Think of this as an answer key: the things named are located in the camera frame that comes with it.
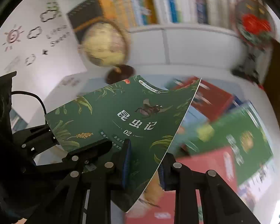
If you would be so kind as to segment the dark red book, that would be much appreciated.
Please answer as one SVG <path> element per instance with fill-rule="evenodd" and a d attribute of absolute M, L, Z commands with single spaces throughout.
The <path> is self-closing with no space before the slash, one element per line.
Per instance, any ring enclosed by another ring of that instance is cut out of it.
<path fill-rule="evenodd" d="M 182 124 L 187 126 L 215 121 L 231 106 L 233 100 L 232 94 L 202 80 Z"/>

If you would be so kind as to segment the white landscape book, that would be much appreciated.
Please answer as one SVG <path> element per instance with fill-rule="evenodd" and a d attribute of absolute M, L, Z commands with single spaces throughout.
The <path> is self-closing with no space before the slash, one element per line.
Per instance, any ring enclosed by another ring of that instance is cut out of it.
<path fill-rule="evenodd" d="M 236 168 L 238 195 L 259 219 L 271 219 L 280 199 L 280 160 L 269 159 L 256 170 Z"/>

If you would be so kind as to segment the white bookshelf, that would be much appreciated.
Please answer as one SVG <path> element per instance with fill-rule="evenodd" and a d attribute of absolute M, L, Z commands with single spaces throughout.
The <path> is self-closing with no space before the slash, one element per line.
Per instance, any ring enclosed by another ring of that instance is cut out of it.
<path fill-rule="evenodd" d="M 57 0 L 66 15 L 85 0 Z M 243 62 L 247 49 L 229 29 L 199 23 L 165 23 L 127 29 L 132 44 L 129 64 L 191 65 L 231 69 Z"/>

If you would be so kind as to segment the black abacus frame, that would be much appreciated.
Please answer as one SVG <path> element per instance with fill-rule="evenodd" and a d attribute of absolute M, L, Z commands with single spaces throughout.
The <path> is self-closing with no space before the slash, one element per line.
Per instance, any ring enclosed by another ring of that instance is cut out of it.
<path fill-rule="evenodd" d="M 78 43 L 81 43 L 84 33 L 89 28 L 85 23 L 96 17 L 102 17 L 99 0 L 85 0 L 67 13 L 67 17 L 74 30 Z"/>

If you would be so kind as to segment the blue Tang poetry book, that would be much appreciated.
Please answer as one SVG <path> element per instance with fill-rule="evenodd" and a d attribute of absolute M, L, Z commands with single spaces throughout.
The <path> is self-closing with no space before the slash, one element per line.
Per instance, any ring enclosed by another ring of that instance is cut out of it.
<path fill-rule="evenodd" d="M 199 148 L 193 143 L 193 140 L 198 138 L 196 130 L 199 126 L 202 126 L 208 121 L 208 118 L 190 106 L 182 123 L 178 129 L 178 132 L 171 145 L 171 150 L 174 156 L 190 155 L 188 149 L 194 153 L 199 152 Z"/>

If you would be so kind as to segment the bright green book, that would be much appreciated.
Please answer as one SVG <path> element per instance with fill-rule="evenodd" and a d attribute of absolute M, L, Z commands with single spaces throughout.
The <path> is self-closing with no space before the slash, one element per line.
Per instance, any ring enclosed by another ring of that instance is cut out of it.
<path fill-rule="evenodd" d="M 188 149 L 191 155 L 231 147 L 235 169 L 243 165 L 253 170 L 273 157 L 268 132 L 250 101 L 233 108 L 216 121 L 204 123 L 196 132 L 198 138 L 193 143 L 199 152 Z"/>

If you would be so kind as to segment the dark green insect book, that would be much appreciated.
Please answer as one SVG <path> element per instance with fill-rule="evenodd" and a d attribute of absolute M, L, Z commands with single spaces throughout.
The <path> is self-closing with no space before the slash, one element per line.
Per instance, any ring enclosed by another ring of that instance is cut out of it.
<path fill-rule="evenodd" d="M 61 105 L 45 116 L 55 138 L 71 152 L 98 140 L 112 142 L 112 153 L 131 142 L 126 190 L 114 203 L 129 211 L 166 154 L 200 85 L 195 79 L 177 90 L 163 90 L 137 75 L 104 86 Z"/>

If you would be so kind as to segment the yellow desk globe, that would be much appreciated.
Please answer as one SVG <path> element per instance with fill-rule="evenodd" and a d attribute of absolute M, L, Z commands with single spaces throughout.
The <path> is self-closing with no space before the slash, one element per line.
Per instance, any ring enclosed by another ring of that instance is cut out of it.
<path fill-rule="evenodd" d="M 80 43 L 83 55 L 92 64 L 99 67 L 111 67 L 106 75 L 106 83 L 123 81 L 130 84 L 135 74 L 133 67 L 127 65 L 130 56 L 130 33 L 118 23 L 97 17 L 82 24 L 86 28 Z"/>

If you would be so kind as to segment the black ornament stand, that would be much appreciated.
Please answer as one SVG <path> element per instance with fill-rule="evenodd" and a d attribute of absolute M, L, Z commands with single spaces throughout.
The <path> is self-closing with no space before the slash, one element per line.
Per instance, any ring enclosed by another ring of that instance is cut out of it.
<path fill-rule="evenodd" d="M 258 48 L 255 46 L 247 46 L 248 53 L 244 62 L 234 67 L 231 70 L 232 75 L 248 80 L 252 83 L 259 85 L 259 73 L 257 71 L 257 60 L 265 54 L 264 48 Z"/>

